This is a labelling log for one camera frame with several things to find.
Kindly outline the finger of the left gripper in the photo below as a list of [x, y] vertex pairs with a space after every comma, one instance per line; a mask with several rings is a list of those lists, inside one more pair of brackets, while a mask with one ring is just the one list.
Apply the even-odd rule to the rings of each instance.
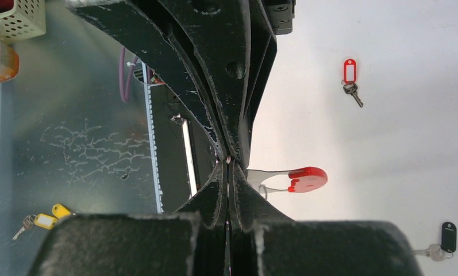
[[262, 1], [161, 1], [168, 39], [199, 92], [199, 123], [221, 159], [246, 168], [251, 129], [277, 52]]
[[138, 56], [174, 92], [202, 127], [220, 159], [227, 146], [193, 49], [159, 1], [67, 1], [76, 16]]

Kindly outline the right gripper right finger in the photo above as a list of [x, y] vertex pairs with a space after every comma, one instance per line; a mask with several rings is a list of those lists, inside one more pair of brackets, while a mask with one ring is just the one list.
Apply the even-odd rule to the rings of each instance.
[[232, 275], [421, 275], [406, 236], [388, 221], [295, 221], [228, 167]]

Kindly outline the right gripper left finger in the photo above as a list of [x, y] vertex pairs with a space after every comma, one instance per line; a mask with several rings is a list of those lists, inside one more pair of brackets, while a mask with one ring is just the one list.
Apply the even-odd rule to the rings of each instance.
[[177, 211], [78, 214], [47, 235], [30, 275], [224, 275], [227, 165]]

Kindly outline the red handled keyring holder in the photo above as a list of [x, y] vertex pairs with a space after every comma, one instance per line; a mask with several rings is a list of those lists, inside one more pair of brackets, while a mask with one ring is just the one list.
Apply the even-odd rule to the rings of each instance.
[[[284, 175], [290, 181], [287, 188], [278, 189], [268, 187], [264, 183], [266, 180], [278, 175]], [[323, 169], [318, 167], [302, 167], [282, 171], [247, 170], [247, 180], [259, 194], [267, 199], [269, 193], [308, 193], [317, 190], [327, 184], [328, 175]]]

